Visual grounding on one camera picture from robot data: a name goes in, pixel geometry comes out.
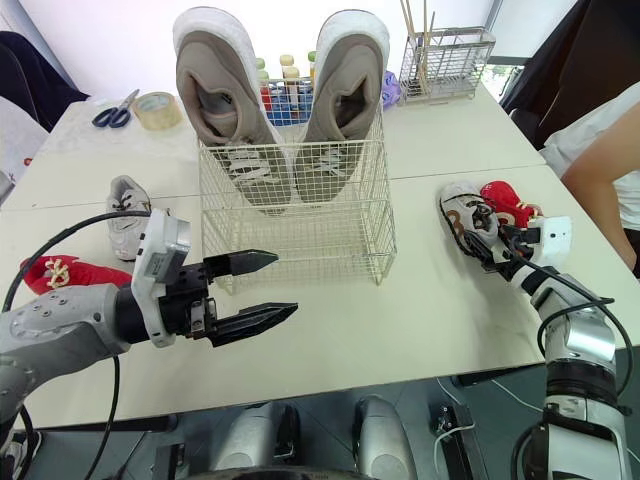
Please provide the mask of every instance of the robotic hand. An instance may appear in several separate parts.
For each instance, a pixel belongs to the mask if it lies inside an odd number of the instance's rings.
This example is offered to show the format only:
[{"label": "robotic hand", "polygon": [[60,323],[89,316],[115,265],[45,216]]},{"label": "robotic hand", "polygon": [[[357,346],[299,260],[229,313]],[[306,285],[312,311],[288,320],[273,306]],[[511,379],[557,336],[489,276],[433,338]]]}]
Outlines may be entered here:
[{"label": "robotic hand", "polygon": [[526,444],[527,479],[630,480],[626,412],[616,391],[615,337],[599,308],[611,300],[555,270],[569,252],[570,219],[538,217],[526,229],[502,226],[504,244],[491,247],[474,232],[464,235],[483,268],[528,293],[543,321],[538,342],[542,347],[544,332],[545,406],[542,421],[524,432],[514,448],[512,478],[517,478],[518,454]]},{"label": "robotic hand", "polygon": [[171,345],[176,335],[208,338],[214,347],[235,342],[281,323],[298,308],[266,303],[218,319],[208,293],[214,278],[255,272],[278,257],[246,250],[182,266],[190,247],[189,223],[154,210],[130,287],[59,288],[0,315],[0,445],[27,395],[52,378],[149,339],[157,347]]}]

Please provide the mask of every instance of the shoe laces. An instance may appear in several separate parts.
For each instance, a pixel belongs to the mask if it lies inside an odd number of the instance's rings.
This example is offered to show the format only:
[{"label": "shoe laces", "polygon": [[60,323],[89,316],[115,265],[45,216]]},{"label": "shoe laces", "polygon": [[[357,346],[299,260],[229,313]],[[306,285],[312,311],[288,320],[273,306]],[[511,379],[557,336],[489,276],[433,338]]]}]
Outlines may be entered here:
[{"label": "shoe laces", "polygon": [[346,177],[347,173],[344,171],[346,153],[337,147],[327,148],[322,155],[317,157],[315,164],[308,168],[313,172],[328,172],[336,177]]},{"label": "shoe laces", "polygon": [[69,283],[69,280],[71,280],[71,276],[69,275],[69,266],[62,265],[62,260],[60,258],[57,258],[55,261],[47,260],[44,266],[51,272],[51,280],[47,282],[48,287],[64,287]]},{"label": "shoe laces", "polygon": [[474,197],[474,199],[469,202],[463,202],[464,206],[467,208],[476,207],[474,212],[471,214],[473,228],[482,229],[488,232],[491,227],[491,214],[494,213],[494,209],[491,205],[487,204],[483,196],[476,195],[475,193],[461,193],[444,200],[442,203],[447,203],[450,200],[463,197]]},{"label": "shoe laces", "polygon": [[242,147],[249,142],[232,142],[236,146],[227,153],[227,171],[231,181],[243,186],[255,185],[259,182],[278,183],[280,180],[271,175],[269,161],[260,156],[255,148]]},{"label": "shoe laces", "polygon": [[131,200],[131,197],[132,197],[131,194],[123,196],[120,200],[118,200],[118,203],[111,204],[111,208],[115,208],[120,212],[123,212],[126,209],[131,208],[131,202],[127,202],[128,200]]},{"label": "shoe laces", "polygon": [[533,216],[537,217],[540,214],[540,207],[538,207],[537,205],[533,205],[533,204],[529,204],[527,202],[518,202],[516,204],[517,208],[521,208],[522,210],[531,207],[533,209]]}]

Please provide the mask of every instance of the white wall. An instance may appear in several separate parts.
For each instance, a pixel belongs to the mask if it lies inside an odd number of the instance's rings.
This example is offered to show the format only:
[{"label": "white wall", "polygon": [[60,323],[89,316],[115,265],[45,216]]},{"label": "white wall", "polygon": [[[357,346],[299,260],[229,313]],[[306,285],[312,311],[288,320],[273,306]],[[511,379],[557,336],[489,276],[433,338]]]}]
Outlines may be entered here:
[{"label": "white wall", "polygon": [[531,57],[576,0],[503,0],[492,32],[492,55]]},{"label": "white wall", "polygon": [[0,30],[13,32],[13,28],[11,28],[11,25],[9,25],[9,23],[5,20],[4,16],[2,15],[2,10],[0,10]]},{"label": "white wall", "polygon": [[[399,71],[406,27],[397,0],[21,0],[25,10],[85,93],[120,98],[135,88],[175,92],[172,25],[192,6],[208,4],[234,14],[245,26],[256,55],[272,77],[278,58],[294,55],[308,72],[307,52],[333,12],[362,8],[378,15],[391,34],[389,69]],[[436,27],[484,25],[491,0],[429,0]],[[413,0],[416,30],[422,30],[422,1]]]}]

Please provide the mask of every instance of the black chair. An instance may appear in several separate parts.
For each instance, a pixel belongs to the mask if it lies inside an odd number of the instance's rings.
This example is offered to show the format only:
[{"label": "black chair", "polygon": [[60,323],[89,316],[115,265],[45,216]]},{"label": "black chair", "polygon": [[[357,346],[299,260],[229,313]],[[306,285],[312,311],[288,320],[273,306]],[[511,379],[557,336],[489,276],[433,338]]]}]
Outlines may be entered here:
[{"label": "black chair", "polygon": [[70,103],[87,95],[71,87],[22,35],[0,32],[0,96],[50,132]]}]

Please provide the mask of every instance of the blue scissors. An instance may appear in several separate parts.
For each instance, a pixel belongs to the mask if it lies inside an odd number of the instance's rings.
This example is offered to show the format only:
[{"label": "blue scissors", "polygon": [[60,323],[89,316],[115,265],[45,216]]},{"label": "blue scissors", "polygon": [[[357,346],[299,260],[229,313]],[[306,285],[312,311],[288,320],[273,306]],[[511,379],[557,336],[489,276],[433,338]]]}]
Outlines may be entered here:
[{"label": "blue scissors", "polygon": [[129,105],[135,100],[140,93],[140,90],[134,90],[127,98],[125,98],[122,105],[119,107],[107,108],[100,112],[96,118],[91,120],[91,123],[95,127],[103,128],[109,126],[111,128],[124,127],[131,118],[131,112],[129,111]]}]

